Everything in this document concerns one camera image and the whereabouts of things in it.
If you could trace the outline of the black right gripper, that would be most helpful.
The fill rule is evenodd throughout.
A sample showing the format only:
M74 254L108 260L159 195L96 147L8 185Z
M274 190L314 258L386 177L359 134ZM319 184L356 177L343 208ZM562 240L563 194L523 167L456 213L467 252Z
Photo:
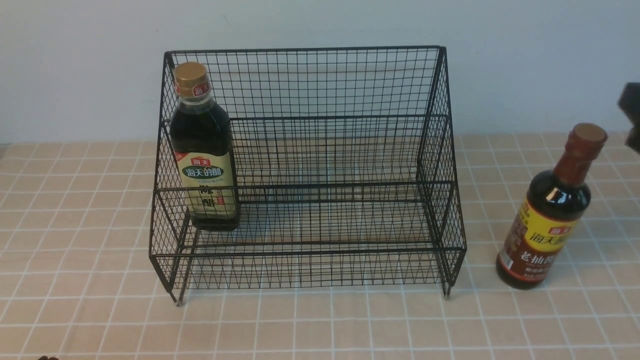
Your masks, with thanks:
M640 83L627 82L617 101L619 109L631 124L625 145L636 153L640 152Z

